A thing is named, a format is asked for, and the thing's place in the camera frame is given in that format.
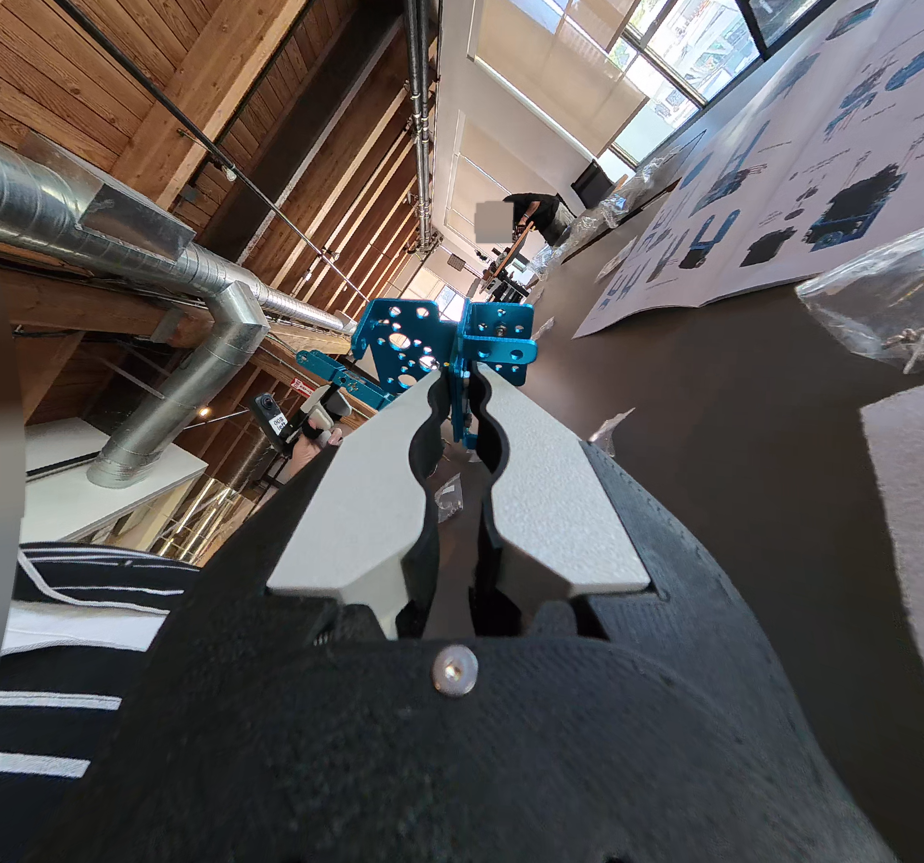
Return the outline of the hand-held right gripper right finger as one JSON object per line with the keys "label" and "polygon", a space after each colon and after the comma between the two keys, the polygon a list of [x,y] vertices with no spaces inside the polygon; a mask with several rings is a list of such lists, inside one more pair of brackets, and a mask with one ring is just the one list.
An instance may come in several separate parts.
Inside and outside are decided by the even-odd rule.
{"label": "hand-held right gripper right finger", "polygon": [[483,505],[488,591],[507,598],[640,592],[651,582],[591,465],[586,444],[499,373],[469,381]]}

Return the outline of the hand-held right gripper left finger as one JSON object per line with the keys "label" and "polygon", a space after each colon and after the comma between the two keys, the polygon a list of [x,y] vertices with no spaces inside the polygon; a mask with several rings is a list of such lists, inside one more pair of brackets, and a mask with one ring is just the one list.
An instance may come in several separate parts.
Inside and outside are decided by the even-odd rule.
{"label": "hand-held right gripper left finger", "polygon": [[444,373],[431,372],[342,441],[268,590],[366,605],[387,638],[420,638],[440,565],[426,481],[443,423]]}

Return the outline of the blue metal robot arm bracket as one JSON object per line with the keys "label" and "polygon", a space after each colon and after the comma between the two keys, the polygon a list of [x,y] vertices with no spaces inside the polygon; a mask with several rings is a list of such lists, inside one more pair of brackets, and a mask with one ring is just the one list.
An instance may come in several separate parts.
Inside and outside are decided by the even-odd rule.
{"label": "blue metal robot arm bracket", "polygon": [[538,354],[531,338],[533,323],[530,304],[464,298],[461,317],[454,322],[443,319],[433,300],[380,298],[369,303],[351,341],[356,360],[372,354],[377,384],[317,350],[298,351],[295,361],[376,411],[431,372],[444,373],[454,438],[474,450],[477,439],[469,429],[468,379],[476,364],[482,363],[509,384],[523,386],[526,368]]}

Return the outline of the dark desk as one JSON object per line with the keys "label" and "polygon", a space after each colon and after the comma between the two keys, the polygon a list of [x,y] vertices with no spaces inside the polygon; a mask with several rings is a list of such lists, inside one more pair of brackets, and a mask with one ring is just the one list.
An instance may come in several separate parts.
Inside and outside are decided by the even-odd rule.
{"label": "dark desk", "polygon": [[[570,427],[610,402],[631,517],[682,568],[700,548],[743,590],[694,590],[692,614],[642,597],[603,610],[604,638],[491,647],[501,695],[530,695],[532,657],[564,677],[539,707],[513,703],[501,734],[552,722],[537,759],[492,757],[481,819],[463,819],[463,859],[795,861],[815,832],[782,774],[781,735],[746,721],[774,708],[784,670],[806,725],[856,805],[903,861],[922,861],[922,668],[900,603],[860,407],[898,388],[837,348],[791,286],[699,310],[648,311],[595,336],[554,338],[530,392]],[[649,856],[653,841],[665,855]]]}

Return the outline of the person's left hand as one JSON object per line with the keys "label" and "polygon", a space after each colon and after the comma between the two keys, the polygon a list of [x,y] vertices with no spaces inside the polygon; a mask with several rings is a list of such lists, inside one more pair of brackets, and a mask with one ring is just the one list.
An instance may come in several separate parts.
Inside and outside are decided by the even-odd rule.
{"label": "person's left hand", "polygon": [[294,478],[300,470],[321,452],[338,447],[342,443],[343,438],[344,434],[342,429],[340,427],[335,427],[325,446],[321,446],[319,445],[319,440],[309,439],[303,433],[299,432],[292,446],[292,456],[288,464],[287,478]]}

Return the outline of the person's striped black shirt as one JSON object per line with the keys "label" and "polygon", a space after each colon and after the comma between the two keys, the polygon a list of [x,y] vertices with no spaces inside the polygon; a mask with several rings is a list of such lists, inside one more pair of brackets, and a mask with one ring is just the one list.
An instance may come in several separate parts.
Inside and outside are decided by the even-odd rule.
{"label": "person's striped black shirt", "polygon": [[109,544],[22,543],[1,661],[1,859],[86,775],[200,571]]}

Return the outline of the thin black ceiling pipe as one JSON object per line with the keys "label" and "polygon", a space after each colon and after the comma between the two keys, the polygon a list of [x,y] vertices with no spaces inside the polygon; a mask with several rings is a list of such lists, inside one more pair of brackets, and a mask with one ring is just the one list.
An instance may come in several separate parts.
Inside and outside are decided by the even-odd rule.
{"label": "thin black ceiling pipe", "polygon": [[[220,161],[233,162],[232,159],[214,142],[212,141],[195,123],[189,118],[169,97],[166,95],[160,88],[158,88],[154,83],[148,80],[145,73],[124,53],[118,48],[110,39],[107,37],[102,30],[96,25],[88,15],[86,15],[72,0],[51,0],[63,13],[69,16],[75,23],[82,29],[112,60],[114,60],[119,66],[121,66],[125,71],[127,71],[132,78],[137,81],[150,95],[152,95],[157,103],[162,107],[165,107],[168,113],[177,120],[182,127],[188,133],[188,136],[191,137],[193,141],[196,141],[201,145],[211,156],[213,162],[218,159]],[[363,291],[356,286],[351,279],[349,279],[340,268],[338,268],[335,263],[330,259],[324,250],[321,250],[316,245],[314,245],[311,240],[308,238],[306,233],[303,233],[299,228],[297,228],[293,222],[284,214],[283,210],[271,199],[269,199],[256,184],[246,176],[242,168],[238,167],[239,176],[237,181],[242,182],[248,190],[253,193],[260,202],[271,211],[271,213],[281,219],[283,223],[296,234],[297,239],[307,245],[315,252],[315,254],[321,258],[321,260],[327,264],[327,266],[333,270],[338,277],[340,277],[344,283],[357,295],[359,295],[364,301],[369,301],[369,298],[364,294]]]}

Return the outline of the crumpled clear plastic bag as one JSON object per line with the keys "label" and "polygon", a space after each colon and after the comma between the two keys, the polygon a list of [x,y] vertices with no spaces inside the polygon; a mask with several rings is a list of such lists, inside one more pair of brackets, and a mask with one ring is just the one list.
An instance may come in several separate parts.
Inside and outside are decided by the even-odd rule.
{"label": "crumpled clear plastic bag", "polygon": [[622,186],[604,197],[598,205],[571,216],[561,204],[549,225],[542,230],[546,246],[529,261],[528,282],[545,281],[552,270],[595,240],[615,230],[631,215],[661,195],[680,176],[689,157],[688,149],[678,149],[644,164]]}

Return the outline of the black office chair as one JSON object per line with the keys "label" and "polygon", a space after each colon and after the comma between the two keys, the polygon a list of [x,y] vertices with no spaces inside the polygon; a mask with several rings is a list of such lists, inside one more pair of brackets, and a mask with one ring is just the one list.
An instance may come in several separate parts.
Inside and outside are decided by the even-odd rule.
{"label": "black office chair", "polygon": [[602,199],[609,196],[614,191],[615,184],[607,176],[604,168],[596,160],[591,160],[570,187],[580,201],[582,209],[588,210],[598,206]]}

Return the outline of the grey foam block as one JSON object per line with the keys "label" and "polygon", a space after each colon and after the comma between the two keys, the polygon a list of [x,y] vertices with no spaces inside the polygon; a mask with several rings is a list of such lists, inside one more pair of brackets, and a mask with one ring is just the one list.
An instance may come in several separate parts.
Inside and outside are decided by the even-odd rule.
{"label": "grey foam block", "polygon": [[923,593],[923,387],[861,409],[899,580],[909,601]]}

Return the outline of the beige roller blind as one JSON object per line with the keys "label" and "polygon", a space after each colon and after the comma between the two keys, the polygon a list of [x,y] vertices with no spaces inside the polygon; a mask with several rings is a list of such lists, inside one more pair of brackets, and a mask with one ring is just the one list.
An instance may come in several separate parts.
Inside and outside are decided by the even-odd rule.
{"label": "beige roller blind", "polygon": [[463,112],[458,113],[449,173],[445,226],[474,241],[479,202],[500,200],[512,192],[560,195],[574,214],[586,208],[570,187],[555,188]]}
{"label": "beige roller blind", "polygon": [[509,0],[484,3],[477,57],[594,155],[649,99],[571,24],[548,30]]}

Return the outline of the grey ceiling pipe bundle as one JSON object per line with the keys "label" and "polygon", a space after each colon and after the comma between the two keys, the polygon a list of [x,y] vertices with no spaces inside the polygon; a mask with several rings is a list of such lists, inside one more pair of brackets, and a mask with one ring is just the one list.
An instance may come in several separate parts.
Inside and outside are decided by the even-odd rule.
{"label": "grey ceiling pipe bundle", "polygon": [[420,237],[415,253],[421,260],[426,260],[434,247],[429,107],[431,2],[432,0],[404,0],[411,117],[418,181],[417,211]]}

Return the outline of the scattered small clear parts bags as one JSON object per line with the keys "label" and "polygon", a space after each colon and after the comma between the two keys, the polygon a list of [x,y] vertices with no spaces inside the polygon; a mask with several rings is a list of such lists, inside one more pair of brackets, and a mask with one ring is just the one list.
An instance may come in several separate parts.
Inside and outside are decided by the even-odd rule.
{"label": "scattered small clear parts bags", "polygon": [[922,250],[886,247],[803,286],[655,310],[582,338],[564,295],[526,395],[678,512],[768,539],[884,523],[861,409],[922,386]]}

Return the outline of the printed assembly instruction sheet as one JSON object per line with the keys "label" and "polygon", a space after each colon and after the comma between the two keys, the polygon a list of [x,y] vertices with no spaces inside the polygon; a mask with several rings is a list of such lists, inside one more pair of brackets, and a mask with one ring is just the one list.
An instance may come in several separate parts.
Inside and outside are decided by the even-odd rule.
{"label": "printed assembly instruction sheet", "polygon": [[922,228],[923,0],[850,0],[695,163],[574,338],[811,278]]}

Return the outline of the silver air duct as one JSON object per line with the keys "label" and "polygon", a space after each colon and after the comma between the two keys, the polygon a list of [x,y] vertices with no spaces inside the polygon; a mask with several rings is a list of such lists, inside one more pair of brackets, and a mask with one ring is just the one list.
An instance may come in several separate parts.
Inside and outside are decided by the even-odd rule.
{"label": "silver air duct", "polygon": [[136,190],[30,133],[24,152],[1,146],[2,241],[131,283],[201,298],[208,336],[111,436],[90,465],[94,485],[141,481],[199,407],[250,360],[269,333],[268,310],[353,335],[357,324],[271,288],[194,243],[192,229]]}

